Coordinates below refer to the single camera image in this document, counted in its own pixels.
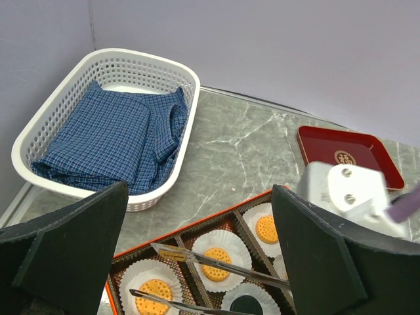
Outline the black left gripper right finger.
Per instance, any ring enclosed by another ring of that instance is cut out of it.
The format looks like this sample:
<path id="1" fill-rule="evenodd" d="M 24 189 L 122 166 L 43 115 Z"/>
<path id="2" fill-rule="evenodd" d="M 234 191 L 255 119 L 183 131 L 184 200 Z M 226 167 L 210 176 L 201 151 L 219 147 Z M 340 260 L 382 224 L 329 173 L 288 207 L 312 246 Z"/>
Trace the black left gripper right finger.
<path id="1" fill-rule="evenodd" d="M 419 244 L 374 232 L 287 189 L 272 210 L 298 314 L 418 314 Z"/>

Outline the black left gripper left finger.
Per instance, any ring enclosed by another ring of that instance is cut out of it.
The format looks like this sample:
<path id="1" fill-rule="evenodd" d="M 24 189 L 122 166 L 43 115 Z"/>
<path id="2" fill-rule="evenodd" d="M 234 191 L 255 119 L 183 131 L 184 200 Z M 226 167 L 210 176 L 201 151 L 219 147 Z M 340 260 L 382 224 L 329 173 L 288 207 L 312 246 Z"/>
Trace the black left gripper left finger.
<path id="1" fill-rule="evenodd" d="M 1 313 L 36 300 L 65 314 L 96 314 L 128 203 L 124 181 L 1 229 Z"/>

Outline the black sandwich cookie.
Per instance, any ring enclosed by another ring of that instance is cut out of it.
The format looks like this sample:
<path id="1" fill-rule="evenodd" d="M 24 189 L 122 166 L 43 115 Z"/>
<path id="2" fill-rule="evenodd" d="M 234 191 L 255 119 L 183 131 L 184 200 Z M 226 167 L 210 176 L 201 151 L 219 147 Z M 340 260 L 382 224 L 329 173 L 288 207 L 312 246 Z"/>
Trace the black sandwich cookie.
<path id="1" fill-rule="evenodd" d="M 235 298 L 230 305 L 230 311 L 244 314 L 263 315 L 263 308 L 260 302 L 250 295 L 242 295 Z"/>

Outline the orange cookie box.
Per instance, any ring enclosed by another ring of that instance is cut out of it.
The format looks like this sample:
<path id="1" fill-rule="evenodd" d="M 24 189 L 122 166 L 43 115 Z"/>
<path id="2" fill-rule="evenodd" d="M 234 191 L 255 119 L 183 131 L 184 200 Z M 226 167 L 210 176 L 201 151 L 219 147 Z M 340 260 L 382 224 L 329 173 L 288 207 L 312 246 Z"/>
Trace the orange cookie box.
<path id="1" fill-rule="evenodd" d="M 277 276 L 274 270 L 274 259 L 263 253 L 262 248 L 257 244 L 256 237 L 251 235 L 251 230 L 245 226 L 243 216 L 245 212 L 253 206 L 271 202 L 272 192 L 269 190 L 239 203 L 229 209 L 208 216 L 202 220 L 192 223 L 184 228 L 155 239 L 155 242 L 166 245 L 178 245 L 191 249 L 193 241 L 206 232 L 216 229 L 233 232 L 245 242 L 245 246 L 251 255 L 253 269 Z M 137 247 L 117 254 L 112 261 L 111 270 L 106 280 L 105 289 L 110 300 L 112 312 L 114 314 L 127 314 L 123 309 L 123 301 L 120 294 L 122 288 L 123 274 L 133 263 L 142 259 L 152 259 L 159 261 L 175 271 L 181 284 L 182 302 L 192 303 L 200 306 L 220 306 L 222 295 L 220 293 L 210 293 L 204 289 L 203 282 L 198 279 L 197 268 L 187 262 L 177 262 L 160 257 L 146 242 Z"/>

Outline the metal serving tongs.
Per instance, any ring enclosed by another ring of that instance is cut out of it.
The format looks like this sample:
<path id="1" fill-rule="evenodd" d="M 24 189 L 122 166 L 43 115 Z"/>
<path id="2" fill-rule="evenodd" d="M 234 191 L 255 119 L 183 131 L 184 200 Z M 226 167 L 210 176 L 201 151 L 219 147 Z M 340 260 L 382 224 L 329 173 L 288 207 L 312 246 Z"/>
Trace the metal serving tongs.
<path id="1" fill-rule="evenodd" d="M 246 269 L 241 266 L 236 266 L 223 261 L 218 261 L 211 257 L 207 257 L 204 254 L 195 253 L 189 249 L 181 248 L 172 245 L 166 245 L 163 243 L 152 242 L 150 244 L 154 250 L 163 258 L 171 259 L 173 261 L 187 262 L 187 263 L 198 263 L 214 268 L 218 268 L 245 278 L 256 280 L 266 285 L 276 287 L 278 289 L 291 290 L 290 283 L 287 280 L 275 278 L 268 274 L 263 274 L 251 269 Z M 168 307 L 176 308 L 187 312 L 195 312 L 198 314 L 241 314 L 240 312 L 231 312 L 227 310 L 218 310 L 208 308 L 204 306 L 194 306 L 190 304 L 184 304 L 176 301 L 168 301 L 151 293 L 140 291 L 136 289 L 130 289 L 130 294 L 135 297 L 143 298 L 152 302 L 160 303 Z"/>

